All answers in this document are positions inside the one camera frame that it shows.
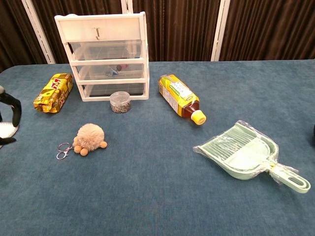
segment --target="small brown ball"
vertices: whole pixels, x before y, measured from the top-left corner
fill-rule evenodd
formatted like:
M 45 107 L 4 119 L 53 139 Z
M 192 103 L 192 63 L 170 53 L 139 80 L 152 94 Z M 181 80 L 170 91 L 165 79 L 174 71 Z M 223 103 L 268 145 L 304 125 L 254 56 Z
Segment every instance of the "small brown ball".
M 88 151 L 86 148 L 83 148 L 83 149 L 80 151 L 81 156 L 86 156 L 88 153 L 89 153 L 89 151 Z
M 81 150 L 82 150 L 82 147 L 81 147 L 81 146 L 75 146 L 75 147 L 74 147 L 74 152 L 75 152 L 75 153 L 80 153 Z
M 107 147 L 107 143 L 105 141 L 100 142 L 100 147 L 101 148 L 106 148 Z

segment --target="white pole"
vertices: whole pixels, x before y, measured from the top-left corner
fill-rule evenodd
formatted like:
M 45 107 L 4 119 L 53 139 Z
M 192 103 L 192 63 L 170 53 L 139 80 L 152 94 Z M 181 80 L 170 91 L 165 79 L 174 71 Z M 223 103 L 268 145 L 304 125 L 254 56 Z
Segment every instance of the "white pole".
M 230 0 L 221 0 L 211 61 L 219 61 Z
M 121 3 L 122 3 L 123 14 L 133 13 L 132 0 L 121 0 Z
M 24 5 L 24 9 L 26 10 L 26 13 L 30 19 L 31 25 L 33 26 L 37 40 L 40 44 L 40 47 L 43 51 L 43 54 L 46 58 L 47 63 L 48 64 L 55 64 L 56 63 L 55 58 L 51 52 L 47 38 L 46 38 L 45 33 L 43 31 L 43 28 L 41 27 L 41 24 L 39 22 L 39 19 L 38 19 L 37 13 L 35 11 L 34 5 L 32 3 L 32 0 L 22 0 L 22 3 Z

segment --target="mint green dustpan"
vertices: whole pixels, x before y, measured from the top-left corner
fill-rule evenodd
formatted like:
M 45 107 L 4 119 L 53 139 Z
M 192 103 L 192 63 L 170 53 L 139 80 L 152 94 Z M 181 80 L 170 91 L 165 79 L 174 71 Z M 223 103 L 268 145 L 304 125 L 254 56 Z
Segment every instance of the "mint green dustpan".
M 310 183 L 294 169 L 277 162 L 278 145 L 243 121 L 208 142 L 193 148 L 215 161 L 231 176 L 247 180 L 266 171 L 299 193 L 307 193 Z

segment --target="white drawer frame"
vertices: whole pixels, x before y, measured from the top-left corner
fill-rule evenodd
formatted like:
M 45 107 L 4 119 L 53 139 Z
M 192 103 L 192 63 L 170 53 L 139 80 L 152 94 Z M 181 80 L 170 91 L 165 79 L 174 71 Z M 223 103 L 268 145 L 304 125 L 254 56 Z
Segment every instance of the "white drawer frame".
M 130 95 L 131 100 L 149 99 L 149 56 L 148 37 L 145 12 L 112 14 L 112 15 L 90 15 L 77 16 L 55 16 L 55 22 L 60 38 L 66 52 L 67 58 L 81 98 L 88 101 L 109 101 L 109 96 L 90 97 L 93 85 L 100 84 L 127 84 L 143 83 L 143 95 Z M 132 59 L 94 59 L 75 60 L 69 43 L 72 42 L 100 42 L 112 40 L 141 40 L 141 56 Z M 101 79 L 82 80 L 79 77 L 77 66 L 83 65 L 114 65 L 114 64 L 142 64 L 143 78 L 131 79 Z

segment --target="drawer handle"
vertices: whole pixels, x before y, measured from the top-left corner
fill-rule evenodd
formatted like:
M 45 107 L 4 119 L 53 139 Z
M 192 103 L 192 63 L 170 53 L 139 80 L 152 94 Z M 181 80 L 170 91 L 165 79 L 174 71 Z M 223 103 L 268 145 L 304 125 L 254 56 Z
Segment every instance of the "drawer handle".
M 94 28 L 94 29 L 96 29 L 96 32 L 97 32 L 96 39 L 99 40 L 99 32 L 98 32 L 98 29 L 99 29 L 99 28 Z

